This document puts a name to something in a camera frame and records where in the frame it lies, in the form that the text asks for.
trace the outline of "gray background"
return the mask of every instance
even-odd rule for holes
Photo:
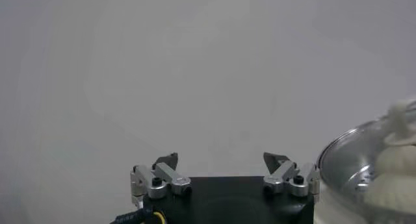
[[[0,0],[0,222],[109,223],[129,170],[315,160],[415,93],[416,0]]]

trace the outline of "metal bracket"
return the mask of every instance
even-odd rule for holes
[[[160,199],[166,195],[166,182],[156,177],[146,166],[135,166],[130,178],[133,197],[147,194],[152,199]]]
[[[155,175],[170,183],[176,195],[186,195],[192,191],[190,178],[181,176],[164,162],[156,164]]]
[[[290,193],[297,197],[305,197],[310,193],[318,201],[319,188],[319,171],[312,163],[303,165],[299,174],[289,181]]]
[[[271,175],[263,178],[264,190],[268,194],[283,192],[285,182],[295,176],[298,170],[296,164],[290,160],[284,161]]]

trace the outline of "cable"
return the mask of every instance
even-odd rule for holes
[[[161,224],[166,224],[166,220],[165,220],[165,218],[164,218],[164,216],[163,216],[162,213],[160,213],[160,212],[154,212],[153,215],[157,216],[160,219]]]

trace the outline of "screw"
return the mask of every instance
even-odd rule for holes
[[[300,175],[297,175],[293,178],[293,182],[295,184],[303,184],[304,183],[304,178]]]
[[[160,185],[162,185],[162,179],[160,177],[154,177],[151,180],[151,185],[152,186],[160,186]]]

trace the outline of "yellow wire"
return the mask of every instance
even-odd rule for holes
[[[162,224],[166,224],[164,216],[160,212],[154,212],[153,215],[157,216],[161,220]]]

